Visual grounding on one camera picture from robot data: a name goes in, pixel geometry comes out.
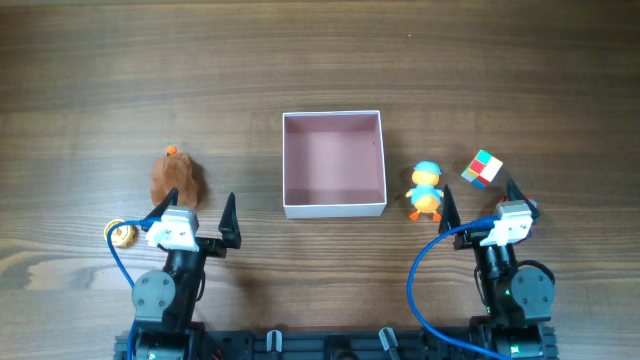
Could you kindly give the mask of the brown plush toy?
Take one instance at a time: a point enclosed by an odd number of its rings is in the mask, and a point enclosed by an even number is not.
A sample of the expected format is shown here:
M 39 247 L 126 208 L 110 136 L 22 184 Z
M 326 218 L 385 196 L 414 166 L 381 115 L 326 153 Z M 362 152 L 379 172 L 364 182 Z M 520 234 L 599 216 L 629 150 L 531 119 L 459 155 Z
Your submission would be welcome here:
M 176 145 L 166 148 L 166 155 L 153 161 L 150 174 L 150 194 L 159 205 L 169 192 L 179 191 L 177 205 L 195 208 L 198 204 L 199 184 L 194 176 L 193 162 L 188 154 L 179 152 Z

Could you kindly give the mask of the yellow duck toy blue hat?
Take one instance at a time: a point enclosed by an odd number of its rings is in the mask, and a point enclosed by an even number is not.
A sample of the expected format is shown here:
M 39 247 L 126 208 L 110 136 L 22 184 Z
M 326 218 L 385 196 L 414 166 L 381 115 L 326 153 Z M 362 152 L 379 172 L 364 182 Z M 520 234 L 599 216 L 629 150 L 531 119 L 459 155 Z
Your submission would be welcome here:
M 444 193 L 436 188 L 441 175 L 440 167 L 434 162 L 421 161 L 414 166 L 411 174 L 414 187 L 405 194 L 414 208 L 409 214 L 411 221 L 417 221 L 421 214 L 430 214 L 434 222 L 441 220 L 437 209 L 442 203 Z

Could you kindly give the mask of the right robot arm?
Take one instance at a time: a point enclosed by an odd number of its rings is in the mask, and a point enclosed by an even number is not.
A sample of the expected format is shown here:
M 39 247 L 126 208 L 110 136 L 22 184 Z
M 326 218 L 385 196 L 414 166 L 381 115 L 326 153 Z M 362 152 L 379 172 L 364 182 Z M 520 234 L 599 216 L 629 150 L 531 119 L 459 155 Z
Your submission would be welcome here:
M 471 249 L 474 279 L 487 308 L 469 322 L 471 342 L 510 359 L 557 359 L 559 350 L 551 320 L 555 276 L 540 262 L 516 259 L 515 246 L 531 236 L 540 216 L 534 200 L 516 183 L 496 204 L 497 221 L 458 231 L 456 250 Z

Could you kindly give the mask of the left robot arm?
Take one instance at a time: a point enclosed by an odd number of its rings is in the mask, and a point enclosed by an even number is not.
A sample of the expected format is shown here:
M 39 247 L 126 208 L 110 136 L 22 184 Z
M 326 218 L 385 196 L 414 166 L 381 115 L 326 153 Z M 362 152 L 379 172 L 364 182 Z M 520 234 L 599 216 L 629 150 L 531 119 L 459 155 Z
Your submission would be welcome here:
M 194 209 L 177 204 L 176 188 L 140 222 L 148 244 L 166 252 L 164 267 L 135 281 L 135 317 L 127 338 L 127 359 L 200 359 L 206 328 L 192 320 L 205 284 L 205 263 L 241 247 L 234 194 L 227 198 L 219 238 L 199 237 Z

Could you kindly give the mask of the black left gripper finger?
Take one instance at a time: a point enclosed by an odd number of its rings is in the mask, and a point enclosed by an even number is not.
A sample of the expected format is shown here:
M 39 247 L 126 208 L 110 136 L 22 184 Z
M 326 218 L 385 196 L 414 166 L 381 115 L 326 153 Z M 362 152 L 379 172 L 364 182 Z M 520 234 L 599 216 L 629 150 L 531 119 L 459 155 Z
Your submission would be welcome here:
M 175 206 L 178 202 L 179 190 L 173 187 L 165 198 L 142 220 L 141 229 L 148 231 L 152 224 L 160 219 L 169 206 Z
M 242 238 L 236 213 L 236 197 L 233 192 L 227 198 L 218 230 L 225 248 L 241 248 Z

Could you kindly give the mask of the colourful puzzle cube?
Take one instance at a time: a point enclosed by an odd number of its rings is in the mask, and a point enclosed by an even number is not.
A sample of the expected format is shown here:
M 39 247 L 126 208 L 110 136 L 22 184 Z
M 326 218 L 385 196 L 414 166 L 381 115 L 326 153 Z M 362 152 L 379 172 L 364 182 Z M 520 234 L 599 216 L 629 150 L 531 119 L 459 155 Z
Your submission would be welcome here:
M 503 162 L 485 150 L 479 150 L 461 173 L 461 177 L 477 188 L 486 188 L 497 176 Z

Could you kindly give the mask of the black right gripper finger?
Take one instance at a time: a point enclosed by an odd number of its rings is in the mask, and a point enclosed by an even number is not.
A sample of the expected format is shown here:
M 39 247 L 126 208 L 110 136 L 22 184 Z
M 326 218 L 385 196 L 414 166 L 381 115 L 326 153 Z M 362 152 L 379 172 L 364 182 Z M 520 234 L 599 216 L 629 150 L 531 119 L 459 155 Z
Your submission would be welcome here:
M 506 201 L 524 201 L 529 207 L 529 210 L 531 211 L 532 218 L 538 219 L 540 217 L 540 211 L 539 211 L 537 202 L 532 197 L 525 195 L 512 178 L 509 178 L 506 181 L 505 200 Z
M 454 201 L 453 194 L 450 190 L 450 187 L 448 185 L 445 185 L 443 189 L 442 213 L 439 224 L 439 233 L 444 234 L 445 232 L 460 225 L 461 220 Z

